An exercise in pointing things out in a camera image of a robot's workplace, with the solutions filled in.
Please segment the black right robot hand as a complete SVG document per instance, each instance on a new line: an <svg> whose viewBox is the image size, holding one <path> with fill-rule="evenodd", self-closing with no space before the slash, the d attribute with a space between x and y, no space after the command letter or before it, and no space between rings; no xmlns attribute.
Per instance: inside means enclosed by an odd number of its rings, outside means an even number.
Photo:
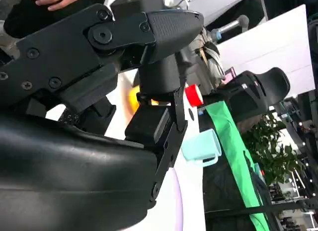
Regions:
<svg viewBox="0 0 318 231"><path fill-rule="evenodd" d="M0 69L0 228L118 231L143 220L188 122L175 54L189 10L92 5L17 41Z"/></svg>

